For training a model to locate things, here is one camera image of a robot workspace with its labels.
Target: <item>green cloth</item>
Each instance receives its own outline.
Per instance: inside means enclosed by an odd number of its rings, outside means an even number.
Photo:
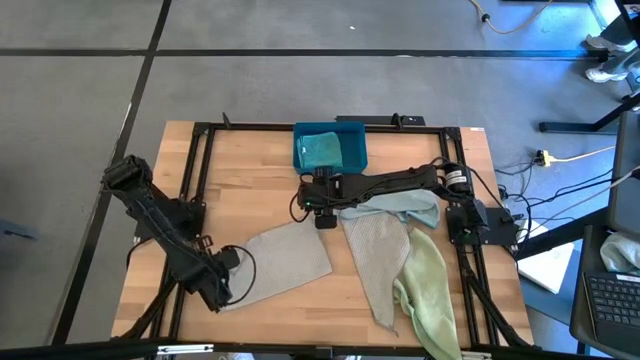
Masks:
[[[429,354],[436,360],[460,360],[447,266],[427,234],[414,228],[409,240],[411,250],[393,282],[393,297],[411,317],[416,336]]]
[[[334,132],[301,136],[296,142],[296,147],[302,169],[320,166],[342,167],[340,139]]]

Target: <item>laptop keyboard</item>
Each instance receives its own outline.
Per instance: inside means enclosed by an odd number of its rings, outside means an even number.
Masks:
[[[640,278],[589,274],[588,280],[595,320],[640,328]]]

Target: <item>white shoe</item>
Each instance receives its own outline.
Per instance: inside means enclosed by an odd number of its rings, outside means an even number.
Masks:
[[[600,67],[597,67],[597,68],[589,69],[585,72],[585,75],[587,75],[587,79],[596,83],[603,83],[609,80],[612,80],[612,81],[624,80],[627,77],[627,74],[628,73],[624,73],[624,74],[606,73],[602,71],[602,65],[600,65]]]
[[[609,51],[625,51],[627,48],[624,45],[614,44],[609,40],[605,40],[602,36],[591,36],[587,35],[585,39],[587,44],[589,44],[592,48],[595,49],[607,49]]]

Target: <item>blue plastic container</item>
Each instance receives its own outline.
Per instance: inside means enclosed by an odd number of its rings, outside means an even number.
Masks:
[[[293,126],[293,167],[298,174],[313,173],[313,168],[301,168],[296,141],[300,136],[334,132],[340,140],[342,167],[334,167],[334,173],[360,174],[367,168],[367,145],[364,124],[361,122],[296,123]]]

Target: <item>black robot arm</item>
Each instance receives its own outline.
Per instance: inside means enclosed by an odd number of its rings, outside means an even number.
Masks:
[[[211,311],[219,311],[232,297],[229,270],[238,266],[236,250],[223,247],[212,254],[179,226],[193,216],[184,201],[169,199],[152,183],[147,163],[133,155],[105,170],[102,182],[127,207],[127,215],[144,225],[167,254],[169,269],[189,293],[198,292]]]
[[[438,170],[443,170],[444,176],[438,176]],[[296,196],[301,209],[313,211],[318,229],[337,226],[333,210],[356,207],[377,195],[415,189],[430,190],[441,199],[459,204],[464,210],[458,222],[461,230],[479,233],[487,229],[486,209],[473,197],[467,181],[468,170],[462,165],[432,163],[373,176],[333,175],[331,168],[324,167],[308,175],[312,176],[312,181],[305,181],[305,175],[301,176]]]

